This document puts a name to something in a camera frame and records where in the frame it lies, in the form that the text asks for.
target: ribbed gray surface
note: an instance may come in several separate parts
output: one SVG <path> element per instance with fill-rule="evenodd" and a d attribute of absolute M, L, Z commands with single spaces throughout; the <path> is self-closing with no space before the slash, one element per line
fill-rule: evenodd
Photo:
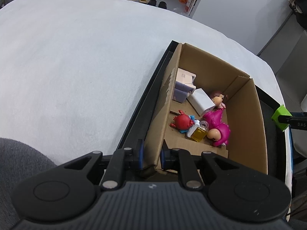
<path fill-rule="evenodd" d="M 240 230 L 290 229 L 282 220 L 250 225 L 237 223 L 215 212 L 199 192 L 189 192 L 177 182 L 127 182 L 105 192 L 97 204 L 75 220 L 56 225 L 23 221 L 17 230 Z"/>

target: small white box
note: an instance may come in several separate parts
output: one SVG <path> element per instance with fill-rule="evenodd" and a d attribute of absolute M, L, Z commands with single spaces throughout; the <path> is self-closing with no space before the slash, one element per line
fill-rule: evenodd
<path fill-rule="evenodd" d="M 196 89 L 193 94 L 190 94 L 188 100 L 199 116 L 204 115 L 206 112 L 211 111 L 215 107 L 215 104 L 212 102 L 211 98 L 209 98 L 209 96 L 201 88 Z"/>

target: pink object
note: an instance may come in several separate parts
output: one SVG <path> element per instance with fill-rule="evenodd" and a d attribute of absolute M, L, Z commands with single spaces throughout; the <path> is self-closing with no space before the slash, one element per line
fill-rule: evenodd
<path fill-rule="evenodd" d="M 228 138 L 231 130 L 229 125 L 222 122 L 223 110 L 209 111 L 203 115 L 203 119 L 208 122 L 209 130 L 218 129 L 221 133 L 221 138 L 213 142 L 214 147 L 218 147 L 221 144 L 228 144 Z"/>
<path fill-rule="evenodd" d="M 182 131 L 188 130 L 192 125 L 194 125 L 194 121 L 182 110 L 179 110 L 179 113 L 181 115 L 174 117 L 175 123 L 171 123 L 170 126 Z"/>
<path fill-rule="evenodd" d="M 203 119 L 208 122 L 209 130 L 215 129 L 222 122 L 222 110 L 209 111 L 203 115 Z"/>

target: purple toy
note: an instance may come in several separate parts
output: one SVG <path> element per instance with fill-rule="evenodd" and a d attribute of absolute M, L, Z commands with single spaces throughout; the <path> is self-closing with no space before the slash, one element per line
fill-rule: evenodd
<path fill-rule="evenodd" d="M 209 132 L 207 137 L 212 139 L 213 146 L 227 145 L 230 135 L 230 129 L 228 124 L 222 122 L 222 110 L 209 111 L 203 115 L 203 119 L 209 124 Z"/>

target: white tablecloth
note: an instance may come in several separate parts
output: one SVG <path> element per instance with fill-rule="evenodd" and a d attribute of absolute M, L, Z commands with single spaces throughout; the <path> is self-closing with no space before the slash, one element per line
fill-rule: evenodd
<path fill-rule="evenodd" d="M 0 10 L 0 29 L 0 137 L 56 164 L 93 150 L 114 152 L 171 40 L 227 61 L 284 103 L 267 63 L 222 33 L 157 7 L 15 0 Z M 288 131 L 286 146 L 290 188 Z"/>

